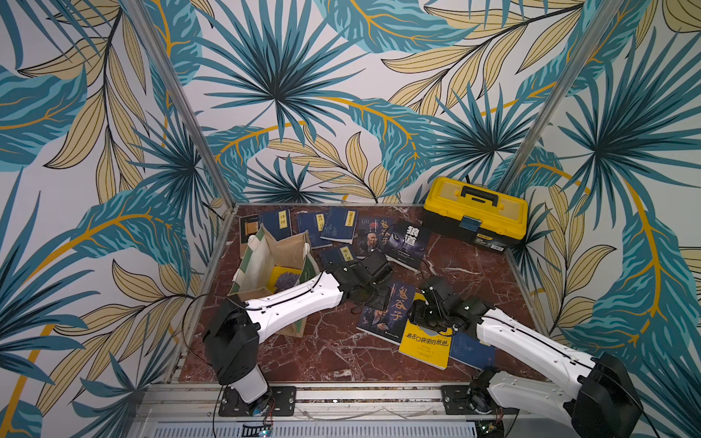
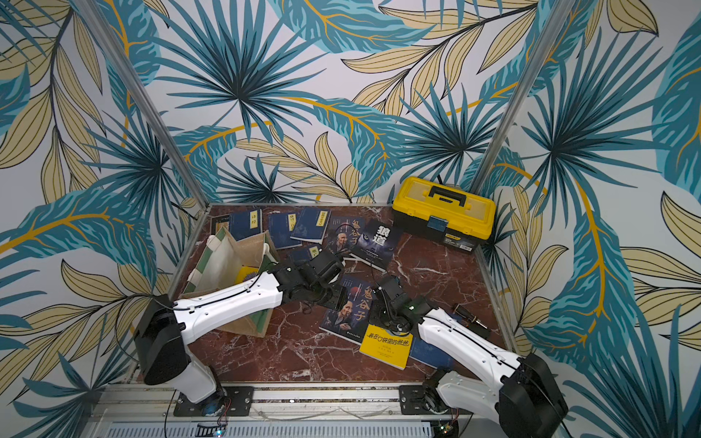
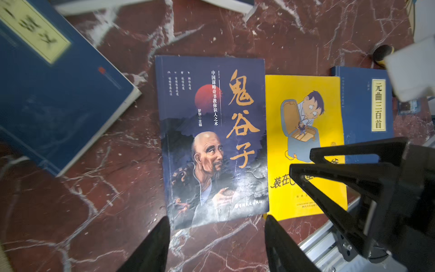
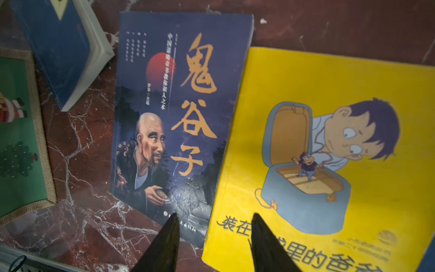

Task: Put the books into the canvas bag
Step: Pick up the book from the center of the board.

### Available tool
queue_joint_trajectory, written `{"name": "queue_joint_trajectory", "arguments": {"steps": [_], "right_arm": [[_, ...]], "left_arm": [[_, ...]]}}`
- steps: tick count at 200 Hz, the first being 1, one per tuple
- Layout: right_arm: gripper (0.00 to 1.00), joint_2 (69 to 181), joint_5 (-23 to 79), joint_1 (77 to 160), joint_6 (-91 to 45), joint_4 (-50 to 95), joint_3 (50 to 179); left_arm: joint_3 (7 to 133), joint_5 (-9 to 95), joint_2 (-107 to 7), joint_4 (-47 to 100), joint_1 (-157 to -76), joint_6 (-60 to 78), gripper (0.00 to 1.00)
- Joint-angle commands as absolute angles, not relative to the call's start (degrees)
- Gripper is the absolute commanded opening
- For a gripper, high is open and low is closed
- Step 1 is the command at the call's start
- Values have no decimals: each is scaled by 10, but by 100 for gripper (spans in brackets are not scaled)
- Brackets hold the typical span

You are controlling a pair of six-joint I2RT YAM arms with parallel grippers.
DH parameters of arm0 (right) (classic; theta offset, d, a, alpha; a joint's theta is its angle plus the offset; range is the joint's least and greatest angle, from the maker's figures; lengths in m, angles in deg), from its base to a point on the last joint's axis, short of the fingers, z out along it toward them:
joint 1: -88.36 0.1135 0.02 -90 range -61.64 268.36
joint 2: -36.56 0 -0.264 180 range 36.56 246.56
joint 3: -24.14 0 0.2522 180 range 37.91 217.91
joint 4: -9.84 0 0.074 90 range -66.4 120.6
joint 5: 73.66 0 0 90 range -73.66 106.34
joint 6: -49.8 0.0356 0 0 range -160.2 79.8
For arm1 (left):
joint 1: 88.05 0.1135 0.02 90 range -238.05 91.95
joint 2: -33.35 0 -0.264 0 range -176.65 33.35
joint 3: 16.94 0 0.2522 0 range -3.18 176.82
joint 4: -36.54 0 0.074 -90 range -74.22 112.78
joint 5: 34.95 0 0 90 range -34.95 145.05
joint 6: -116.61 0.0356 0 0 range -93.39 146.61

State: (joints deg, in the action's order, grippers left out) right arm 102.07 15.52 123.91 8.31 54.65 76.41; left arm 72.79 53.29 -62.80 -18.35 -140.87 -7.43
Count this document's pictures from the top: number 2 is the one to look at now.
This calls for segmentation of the yellow book cartoon figure cover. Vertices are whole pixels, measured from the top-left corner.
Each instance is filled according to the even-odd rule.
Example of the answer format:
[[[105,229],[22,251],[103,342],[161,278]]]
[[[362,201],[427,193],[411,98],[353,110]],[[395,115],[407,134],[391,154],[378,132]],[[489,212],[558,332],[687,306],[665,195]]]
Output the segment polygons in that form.
[[[384,328],[369,325],[361,342],[360,352],[398,370],[404,370],[413,340],[412,334],[396,336]]]

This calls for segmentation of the dark book old man front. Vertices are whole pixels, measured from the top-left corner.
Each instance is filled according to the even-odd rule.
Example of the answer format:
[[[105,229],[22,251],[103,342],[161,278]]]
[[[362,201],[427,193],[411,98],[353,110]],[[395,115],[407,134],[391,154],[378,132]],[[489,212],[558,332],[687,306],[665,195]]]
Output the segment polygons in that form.
[[[361,345],[369,326],[369,317],[374,302],[374,287],[371,283],[345,277],[342,285],[348,296],[341,301],[339,311],[327,310],[319,328],[327,333]]]

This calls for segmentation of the green beige canvas bag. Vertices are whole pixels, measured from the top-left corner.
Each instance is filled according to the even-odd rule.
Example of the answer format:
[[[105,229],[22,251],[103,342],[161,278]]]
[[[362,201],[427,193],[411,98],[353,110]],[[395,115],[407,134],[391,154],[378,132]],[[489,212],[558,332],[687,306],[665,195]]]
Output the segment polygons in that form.
[[[270,312],[282,304],[279,283],[268,273],[276,263],[277,252],[267,233],[240,242],[226,229],[208,237],[175,303],[176,319],[184,325],[184,343],[192,344],[213,330],[263,337]],[[258,268],[259,274],[235,285],[242,266]]]

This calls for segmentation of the yellow book purple hedgehog cover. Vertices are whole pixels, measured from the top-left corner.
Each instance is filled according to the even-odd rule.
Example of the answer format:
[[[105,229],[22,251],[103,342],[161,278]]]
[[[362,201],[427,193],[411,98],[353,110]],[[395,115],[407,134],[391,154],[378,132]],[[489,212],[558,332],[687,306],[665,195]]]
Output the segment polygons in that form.
[[[245,283],[246,281],[255,279],[258,276],[258,274],[258,268],[252,268],[252,266],[242,266],[242,268],[239,269],[237,275],[235,276],[234,284],[239,285]]]

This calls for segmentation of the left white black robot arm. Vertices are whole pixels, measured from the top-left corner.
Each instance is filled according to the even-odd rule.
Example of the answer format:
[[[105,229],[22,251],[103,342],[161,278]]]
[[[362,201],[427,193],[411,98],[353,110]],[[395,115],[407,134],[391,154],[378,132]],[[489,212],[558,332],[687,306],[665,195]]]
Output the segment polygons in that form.
[[[171,387],[213,411],[226,399],[226,390],[189,346],[232,321],[290,302],[341,310],[348,297],[343,272],[340,255],[321,251],[307,262],[274,264],[248,281],[194,299],[154,299],[134,332],[143,382]]]

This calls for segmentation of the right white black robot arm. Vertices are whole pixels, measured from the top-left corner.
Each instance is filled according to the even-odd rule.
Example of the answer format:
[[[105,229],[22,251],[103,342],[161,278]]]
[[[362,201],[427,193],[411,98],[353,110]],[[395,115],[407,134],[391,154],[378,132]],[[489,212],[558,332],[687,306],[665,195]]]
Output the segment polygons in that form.
[[[457,372],[439,372],[425,391],[440,403],[489,419],[508,437],[553,437],[566,430],[569,407],[541,357],[500,348],[433,302],[409,297],[395,277],[382,279],[374,295],[372,324],[418,337],[482,381],[475,385]]]

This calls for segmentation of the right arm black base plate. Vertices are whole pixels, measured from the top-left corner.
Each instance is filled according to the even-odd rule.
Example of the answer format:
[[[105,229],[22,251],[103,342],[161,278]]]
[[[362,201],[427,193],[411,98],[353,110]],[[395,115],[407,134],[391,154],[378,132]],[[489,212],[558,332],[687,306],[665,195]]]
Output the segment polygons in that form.
[[[399,403],[403,415],[443,415],[453,414],[456,410],[440,398],[436,389],[425,385],[401,385]],[[460,414],[470,414],[462,408],[458,408],[457,411]]]

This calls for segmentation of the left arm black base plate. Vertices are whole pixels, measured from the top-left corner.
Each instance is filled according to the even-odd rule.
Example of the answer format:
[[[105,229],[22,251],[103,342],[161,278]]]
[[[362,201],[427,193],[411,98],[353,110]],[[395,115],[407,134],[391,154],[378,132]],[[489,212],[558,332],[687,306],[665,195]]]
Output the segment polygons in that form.
[[[200,403],[178,394],[173,414],[176,417],[246,417],[253,401],[253,386],[224,386]]]

